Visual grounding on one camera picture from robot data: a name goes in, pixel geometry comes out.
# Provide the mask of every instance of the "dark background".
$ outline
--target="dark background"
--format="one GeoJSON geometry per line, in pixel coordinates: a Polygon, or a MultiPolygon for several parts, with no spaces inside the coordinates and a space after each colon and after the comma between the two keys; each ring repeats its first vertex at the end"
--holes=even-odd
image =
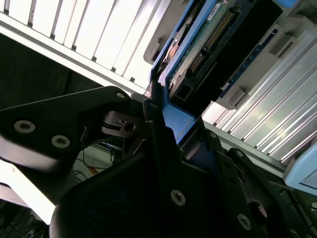
{"type": "Polygon", "coordinates": [[[0,35],[0,110],[97,87],[101,85],[0,35]]]}

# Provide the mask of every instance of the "blue plastic frame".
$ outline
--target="blue plastic frame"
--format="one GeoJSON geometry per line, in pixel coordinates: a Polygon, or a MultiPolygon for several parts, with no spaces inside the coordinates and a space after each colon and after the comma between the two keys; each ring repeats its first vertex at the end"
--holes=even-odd
{"type": "MultiPolygon", "coordinates": [[[[159,64],[160,60],[164,57],[164,52],[166,52],[167,48],[170,46],[173,36],[177,32],[178,28],[180,27],[181,23],[185,19],[190,7],[196,0],[190,0],[188,3],[182,17],[180,18],[179,22],[177,23],[176,27],[174,28],[172,34],[168,38],[165,46],[163,47],[161,53],[159,54],[158,58],[153,64],[149,82],[153,78],[154,69],[159,64]]],[[[276,0],[278,3],[283,5],[284,7],[292,7],[295,5],[297,0],[276,0]]],[[[174,135],[176,138],[176,142],[179,143],[181,139],[186,135],[186,133],[189,131],[189,129],[195,124],[196,118],[185,112],[184,110],[180,109],[176,105],[173,105],[168,98],[168,86],[169,82],[168,79],[170,75],[172,74],[173,70],[179,63],[179,61],[182,59],[183,55],[185,54],[186,50],[188,49],[189,45],[193,41],[195,35],[199,31],[200,27],[208,17],[209,13],[211,12],[214,4],[216,3],[216,0],[206,0],[203,8],[201,9],[199,15],[195,19],[192,27],[188,31],[186,37],[184,38],[184,41],[180,45],[178,51],[176,52],[176,55],[170,62],[170,64],[167,66],[167,68],[164,70],[164,72],[159,77],[158,81],[163,86],[163,115],[165,119],[165,123],[168,127],[172,128],[174,131],[174,135]]]]}

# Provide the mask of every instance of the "cable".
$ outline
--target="cable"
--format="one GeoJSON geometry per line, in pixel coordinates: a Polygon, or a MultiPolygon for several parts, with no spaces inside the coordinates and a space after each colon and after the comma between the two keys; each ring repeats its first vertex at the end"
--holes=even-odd
{"type": "Polygon", "coordinates": [[[88,178],[86,177],[86,175],[84,175],[84,173],[83,173],[83,172],[80,172],[80,171],[78,171],[78,170],[74,170],[74,173],[75,173],[75,175],[77,175],[77,174],[81,174],[82,176],[84,176],[84,177],[85,177],[85,179],[88,179],[88,178]]]}
{"type": "Polygon", "coordinates": [[[21,215],[21,217],[19,218],[18,222],[12,227],[12,230],[9,231],[8,234],[6,234],[6,236],[5,236],[4,238],[9,237],[9,235],[14,231],[14,228],[15,228],[17,225],[20,224],[20,222],[21,222],[22,218],[24,217],[24,215],[25,215],[25,213],[26,213],[27,210],[28,210],[28,209],[25,209],[25,210],[24,210],[24,212],[23,212],[23,214],[21,215]]]}

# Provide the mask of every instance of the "blue plastic edge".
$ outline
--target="blue plastic edge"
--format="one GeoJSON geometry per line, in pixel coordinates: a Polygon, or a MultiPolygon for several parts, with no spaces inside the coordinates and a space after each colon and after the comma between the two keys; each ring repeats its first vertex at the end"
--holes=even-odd
{"type": "Polygon", "coordinates": [[[317,189],[301,182],[317,170],[317,142],[308,148],[295,162],[290,172],[284,177],[285,183],[298,190],[317,195],[317,189]]]}
{"type": "MultiPolygon", "coordinates": [[[[194,0],[191,0],[182,15],[181,19],[179,20],[178,24],[174,28],[171,36],[167,40],[163,50],[161,51],[160,55],[158,56],[157,60],[155,61],[153,68],[151,70],[150,74],[150,80],[153,75],[153,70],[157,66],[159,60],[163,57],[163,52],[166,50],[166,48],[170,45],[173,36],[175,35],[177,29],[179,28],[181,22],[185,18],[187,12],[190,9],[190,6],[193,4],[194,0]]],[[[165,119],[166,126],[170,127],[173,132],[176,139],[176,142],[179,143],[181,139],[186,135],[186,133],[190,130],[190,128],[195,124],[196,118],[183,111],[179,107],[173,105],[168,98],[168,79],[170,75],[172,74],[173,70],[179,63],[179,61],[182,59],[183,55],[185,54],[186,50],[188,49],[190,43],[194,39],[195,35],[199,31],[200,27],[208,17],[209,13],[211,12],[216,0],[207,0],[198,14],[196,20],[194,21],[192,27],[188,31],[184,41],[182,42],[181,46],[179,47],[176,55],[174,56],[173,60],[170,62],[168,67],[164,70],[164,72],[159,77],[159,83],[161,83],[163,87],[163,115],[165,119]]]]}
{"type": "Polygon", "coordinates": [[[297,0],[275,0],[277,3],[281,4],[283,7],[294,7],[297,0]]]}

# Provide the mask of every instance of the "screw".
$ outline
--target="screw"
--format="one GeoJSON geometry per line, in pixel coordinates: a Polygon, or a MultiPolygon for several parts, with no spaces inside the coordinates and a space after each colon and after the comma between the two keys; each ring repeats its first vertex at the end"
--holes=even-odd
{"type": "Polygon", "coordinates": [[[294,238],[300,238],[300,236],[298,235],[298,233],[294,229],[290,229],[290,232],[294,238]]]}
{"type": "Polygon", "coordinates": [[[35,130],[36,126],[28,120],[19,120],[13,125],[17,132],[28,134],[35,130]]]}
{"type": "Polygon", "coordinates": [[[238,221],[243,226],[244,229],[250,231],[252,229],[252,224],[246,215],[240,213],[238,215],[238,221]]]}
{"type": "Polygon", "coordinates": [[[176,205],[180,207],[185,205],[186,198],[181,191],[175,189],[170,193],[170,196],[176,205]]]}
{"type": "Polygon", "coordinates": [[[120,92],[117,92],[117,96],[118,96],[119,98],[125,98],[125,95],[122,94],[122,93],[120,93],[120,92]]]}
{"type": "Polygon", "coordinates": [[[237,155],[240,157],[240,158],[243,158],[243,154],[241,151],[237,150],[237,155]]]}
{"type": "Polygon", "coordinates": [[[150,103],[150,106],[151,106],[152,108],[157,108],[157,106],[156,106],[154,103],[150,103]]]}
{"type": "Polygon", "coordinates": [[[70,140],[66,136],[63,136],[63,135],[53,136],[51,142],[53,146],[60,149],[67,148],[70,145],[70,140]]]}
{"type": "Polygon", "coordinates": [[[217,136],[216,136],[216,134],[215,133],[213,133],[212,131],[210,132],[210,136],[212,137],[212,138],[217,138],[217,136]]]}

